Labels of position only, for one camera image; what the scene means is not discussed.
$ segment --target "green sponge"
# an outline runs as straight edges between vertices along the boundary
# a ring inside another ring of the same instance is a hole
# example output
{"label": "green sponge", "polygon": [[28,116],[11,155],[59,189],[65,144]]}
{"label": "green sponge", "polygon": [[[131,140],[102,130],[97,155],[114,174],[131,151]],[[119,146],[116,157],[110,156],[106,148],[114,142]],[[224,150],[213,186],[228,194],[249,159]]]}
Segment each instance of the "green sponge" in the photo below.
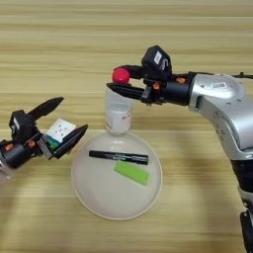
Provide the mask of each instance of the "green sponge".
{"label": "green sponge", "polygon": [[132,166],[126,162],[123,162],[121,160],[118,160],[115,166],[115,171],[119,172],[120,174],[133,179],[137,183],[141,185],[146,185],[147,180],[149,178],[149,173],[137,168],[135,166]]}

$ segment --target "wooden table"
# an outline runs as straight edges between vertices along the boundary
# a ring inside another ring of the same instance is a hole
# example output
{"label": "wooden table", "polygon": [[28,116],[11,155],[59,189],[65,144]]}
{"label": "wooden table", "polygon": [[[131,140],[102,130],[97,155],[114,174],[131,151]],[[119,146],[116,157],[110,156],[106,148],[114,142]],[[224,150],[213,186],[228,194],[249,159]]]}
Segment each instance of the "wooden table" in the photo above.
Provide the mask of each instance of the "wooden table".
{"label": "wooden table", "polygon": [[[154,44],[170,53],[175,72],[252,73],[252,22],[252,0],[0,0],[0,137],[10,136],[13,111],[61,95],[41,129],[63,118],[89,124],[82,143],[103,132],[112,69],[140,64]],[[252,81],[245,85],[252,94]],[[244,208],[210,123],[187,108],[136,104],[131,132],[163,167],[148,213],[116,222],[87,211],[71,187],[78,148],[34,159],[0,189],[0,252],[244,252]]]}

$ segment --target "red bottle cap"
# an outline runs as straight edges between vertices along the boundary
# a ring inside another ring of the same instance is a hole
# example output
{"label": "red bottle cap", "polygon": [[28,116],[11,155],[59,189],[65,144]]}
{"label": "red bottle cap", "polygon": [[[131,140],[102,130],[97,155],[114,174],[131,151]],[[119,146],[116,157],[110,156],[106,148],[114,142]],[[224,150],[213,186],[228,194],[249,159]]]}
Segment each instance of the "red bottle cap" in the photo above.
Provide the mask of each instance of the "red bottle cap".
{"label": "red bottle cap", "polygon": [[124,68],[117,68],[113,73],[114,83],[128,83],[129,79],[130,74]]}

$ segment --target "black marker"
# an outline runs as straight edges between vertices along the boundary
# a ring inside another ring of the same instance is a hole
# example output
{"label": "black marker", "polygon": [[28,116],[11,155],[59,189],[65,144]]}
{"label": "black marker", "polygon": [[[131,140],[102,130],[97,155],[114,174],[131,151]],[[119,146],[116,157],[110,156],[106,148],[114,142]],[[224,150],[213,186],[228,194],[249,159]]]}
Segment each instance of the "black marker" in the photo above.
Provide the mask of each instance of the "black marker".
{"label": "black marker", "polygon": [[96,157],[96,158],[110,159],[110,160],[122,160],[125,162],[134,162],[134,163],[144,164],[144,165],[148,164],[148,156],[145,154],[130,154],[130,153],[90,150],[89,156]]}

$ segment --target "white plate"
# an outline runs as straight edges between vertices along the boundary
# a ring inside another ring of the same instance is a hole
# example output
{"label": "white plate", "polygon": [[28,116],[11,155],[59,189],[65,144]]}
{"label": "white plate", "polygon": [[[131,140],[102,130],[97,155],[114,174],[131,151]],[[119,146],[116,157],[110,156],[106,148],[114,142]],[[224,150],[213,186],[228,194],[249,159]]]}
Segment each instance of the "white plate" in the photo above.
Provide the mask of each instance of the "white plate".
{"label": "white plate", "polygon": [[[89,150],[147,154],[148,165],[131,164],[149,172],[148,183],[143,186],[117,173],[116,161],[89,157]],[[74,159],[72,184],[88,210],[108,219],[130,219],[155,203],[162,185],[162,170],[154,151],[140,138],[102,133],[90,139]]]}

